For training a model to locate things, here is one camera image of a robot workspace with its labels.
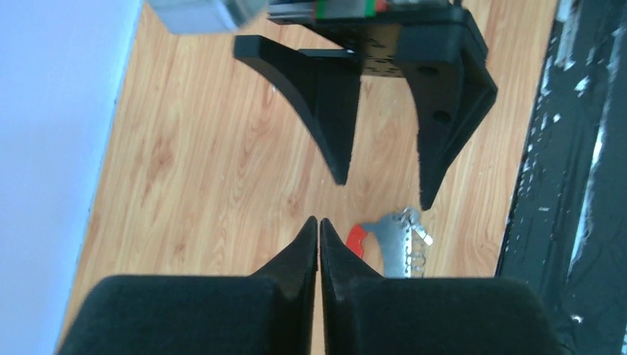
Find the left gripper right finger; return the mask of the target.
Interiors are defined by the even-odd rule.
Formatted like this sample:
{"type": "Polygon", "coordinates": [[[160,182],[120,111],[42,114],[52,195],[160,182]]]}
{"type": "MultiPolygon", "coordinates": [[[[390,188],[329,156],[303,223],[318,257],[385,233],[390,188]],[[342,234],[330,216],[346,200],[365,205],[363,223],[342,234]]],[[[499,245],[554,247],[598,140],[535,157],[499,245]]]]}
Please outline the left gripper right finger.
{"type": "Polygon", "coordinates": [[[327,354],[559,354],[544,309],[502,277],[386,278],[320,223],[327,354]]]}

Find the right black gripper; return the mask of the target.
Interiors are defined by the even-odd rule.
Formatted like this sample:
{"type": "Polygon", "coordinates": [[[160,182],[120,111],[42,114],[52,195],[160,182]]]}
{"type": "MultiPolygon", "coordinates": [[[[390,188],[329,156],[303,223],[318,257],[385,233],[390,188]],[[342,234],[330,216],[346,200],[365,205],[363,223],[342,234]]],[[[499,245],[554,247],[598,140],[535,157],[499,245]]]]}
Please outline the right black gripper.
{"type": "Polygon", "coordinates": [[[294,50],[261,35],[238,35],[233,49],[294,108],[338,185],[348,180],[359,106],[361,67],[352,53],[365,75],[398,78],[401,70],[418,118],[420,204],[431,209],[498,92],[469,10],[461,1],[270,1],[268,19],[345,49],[294,50]]]}

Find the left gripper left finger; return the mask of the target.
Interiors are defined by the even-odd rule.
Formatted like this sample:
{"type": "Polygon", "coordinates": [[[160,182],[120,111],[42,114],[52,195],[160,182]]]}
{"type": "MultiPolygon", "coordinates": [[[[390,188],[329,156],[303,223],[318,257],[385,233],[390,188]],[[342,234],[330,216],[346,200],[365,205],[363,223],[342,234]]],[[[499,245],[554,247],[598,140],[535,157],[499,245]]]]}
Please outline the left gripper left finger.
{"type": "Polygon", "coordinates": [[[245,277],[113,275],[88,293],[61,354],[309,354],[318,223],[245,277]]]}

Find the red handled metal key holder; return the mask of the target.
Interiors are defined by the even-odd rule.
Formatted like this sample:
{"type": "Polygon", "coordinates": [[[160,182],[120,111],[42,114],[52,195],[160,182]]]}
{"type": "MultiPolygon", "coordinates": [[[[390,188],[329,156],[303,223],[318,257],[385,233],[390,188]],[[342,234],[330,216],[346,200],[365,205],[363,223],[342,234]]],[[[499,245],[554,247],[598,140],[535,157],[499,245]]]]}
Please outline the red handled metal key holder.
{"type": "Polygon", "coordinates": [[[382,256],[384,276],[388,278],[423,277],[427,255],[434,239],[419,221],[419,211],[408,206],[391,212],[376,222],[353,225],[345,245],[359,258],[363,242],[372,234],[382,256]]]}

